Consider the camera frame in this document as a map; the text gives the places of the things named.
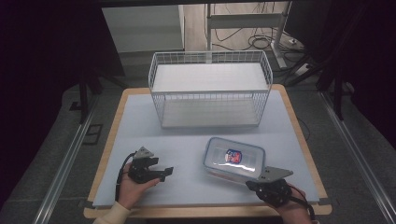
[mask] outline metal rail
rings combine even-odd
[[[347,126],[335,115],[334,111],[332,110],[332,100],[330,99],[330,96],[324,92],[321,92],[319,95],[322,98],[324,104],[326,105],[330,117],[335,124],[335,127],[341,134],[341,137],[343,138],[346,147],[349,150],[349,153],[351,154],[353,160],[356,162],[358,169],[361,172],[364,181],[366,182],[367,187],[372,192],[379,209],[385,217],[385,220],[389,224],[396,223],[396,210],[390,197],[385,192],[382,184],[375,177],[375,173],[370,168],[370,165],[368,164],[366,159],[364,159],[364,156],[361,153],[359,146],[356,144]]]
[[[66,178],[68,177],[74,160],[78,154],[82,140],[84,139],[85,133],[90,126],[93,111],[97,105],[98,99],[98,95],[92,96],[88,116],[85,121],[78,126],[78,131],[66,151],[64,159],[62,160],[61,165],[59,166],[59,169],[52,180],[46,196],[44,197],[43,203],[40,205],[40,208],[35,215],[35,220],[33,221],[34,224],[49,222],[53,209],[59,199],[59,196],[61,195]]]

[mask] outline table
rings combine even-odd
[[[322,201],[327,200],[327,193],[323,187],[323,184],[318,175],[316,165],[311,157],[309,148],[304,140],[303,132],[300,128],[297,118],[294,115],[293,108],[291,106],[289,97],[283,86],[275,84],[273,85],[273,90],[278,90],[282,96],[282,100],[285,107],[288,110],[290,121],[292,123],[293,129],[298,137],[301,149],[304,154],[305,161],[308,165],[310,173],[314,179],[316,188],[318,190],[318,196]],[[99,184],[102,180],[103,174],[106,169],[109,155],[111,153],[112,147],[115,142],[117,135],[117,130],[120,126],[120,120],[122,118],[125,103],[129,95],[132,94],[149,94],[148,88],[142,89],[127,89],[123,92],[120,98],[120,104],[117,109],[116,116],[113,120],[113,124],[106,141],[106,146],[102,159],[100,161],[95,179],[92,183],[92,188],[88,201],[92,202],[96,192],[98,190]],[[316,214],[318,215],[329,215],[332,211],[332,206],[330,204],[313,204]],[[104,215],[108,212],[108,209],[93,209],[85,208],[84,216],[87,218],[95,218]],[[140,209],[133,210],[131,217],[139,218],[161,218],[161,217],[270,217],[276,216],[277,213],[272,208],[266,205],[248,205],[248,206],[189,206],[189,207],[144,207]]]

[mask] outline human hand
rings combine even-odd
[[[131,163],[128,163],[123,168],[122,180],[120,184],[120,196],[119,196],[119,204],[125,207],[128,210],[131,210],[132,207],[139,201],[140,197],[143,193],[160,183],[160,179],[153,179],[144,184],[136,184],[129,176],[128,171],[131,166]]]
[[[300,189],[295,188],[293,185],[289,184],[291,188],[291,196],[300,200],[305,201],[305,192]],[[275,208],[269,204],[270,207],[274,208],[282,217],[285,224],[305,224],[312,223],[310,216],[306,208],[299,203],[289,201],[288,203]]]

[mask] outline floor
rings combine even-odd
[[[258,8],[272,11],[272,3],[263,4],[225,4],[216,5],[216,12],[236,13],[254,12]],[[276,4],[274,11],[282,6]],[[204,6],[185,6],[186,15],[186,50],[205,50]],[[236,30],[217,30],[219,39],[232,35]],[[216,31],[212,31],[214,44],[228,49],[245,49],[249,46],[248,39],[254,34],[266,34],[267,38],[275,34],[271,29],[244,29],[227,40],[218,41]],[[287,54],[287,64],[292,66],[302,54],[302,45],[292,45],[290,37],[284,35],[282,44]],[[262,41],[260,47],[268,43]],[[213,46],[213,49],[225,48]],[[288,78],[294,78],[287,71],[278,70],[272,51],[265,49],[268,60],[274,70],[274,83],[282,84]],[[150,65],[151,52],[122,53],[120,55],[126,77],[120,80],[131,87],[147,87],[147,73]],[[332,112],[325,104],[323,95],[315,88],[318,76],[313,76],[294,87],[287,88],[293,109],[300,121],[306,142],[311,150],[323,185],[332,205],[329,216],[318,216],[321,223],[392,223],[385,219],[378,206],[375,192],[370,188],[370,181],[364,177],[359,168],[356,155],[343,138]],[[106,137],[114,118],[122,89],[101,79],[104,92],[99,95],[92,115],[91,124],[102,125],[101,137],[97,143],[90,135],[85,136],[78,149],[75,162],[64,181],[59,199],[50,213],[48,223],[92,223],[82,213],[90,206],[87,197],[91,189],[94,174],[102,155]],[[70,111],[73,102],[78,101],[78,87],[64,93],[63,108],[54,123],[45,143],[37,153],[34,162],[26,171],[19,185],[14,189],[8,202],[0,212],[0,223],[32,223],[36,213],[48,193],[60,162],[63,160],[75,133],[78,131],[79,112]],[[349,96],[343,97],[343,115],[348,132],[353,136],[353,143],[359,148],[370,170],[375,174],[380,187],[387,196],[396,199],[396,151],[384,137],[362,116],[357,108],[350,103]],[[279,223],[278,219],[265,218],[210,218],[210,219],[128,219],[128,223]]]

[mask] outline gray floor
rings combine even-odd
[[[193,45],[199,41],[189,44],[189,39],[192,40],[191,36],[186,34],[186,45],[189,46],[186,49],[193,50]],[[236,37],[233,39],[233,47],[237,47],[238,43],[242,46],[245,41],[243,37]],[[277,70],[274,55],[271,51],[267,51],[267,55],[271,66]],[[292,59],[298,59],[299,56],[301,55],[296,54]],[[120,57],[126,73],[126,77],[120,79],[131,87],[147,87],[151,53],[123,53]],[[283,72],[275,72],[274,82],[283,83],[285,75]],[[329,216],[318,216],[318,219],[321,223],[387,223],[315,89],[317,78],[311,77],[295,87],[287,88],[287,91],[332,204],[332,213]],[[103,125],[101,136],[96,145],[89,145],[94,141],[92,136],[85,137],[86,144],[78,151],[49,223],[92,223],[92,219],[83,216],[83,209],[90,206],[86,200],[122,94],[120,87],[105,79],[101,79],[101,82],[105,88],[99,96],[91,122]],[[78,101],[78,97],[78,87],[64,93],[63,108],[35,160],[5,203],[0,213],[0,223],[32,223],[34,220],[59,163],[78,130],[79,112],[69,110],[70,105]],[[343,97],[343,115],[364,158],[386,193],[396,201],[396,151],[359,113],[348,96]],[[219,219],[211,221],[221,223]],[[238,219],[237,223],[265,223],[264,221],[265,219],[246,218]],[[159,219],[148,222],[191,223],[191,220]],[[193,222],[210,223],[210,220]]]

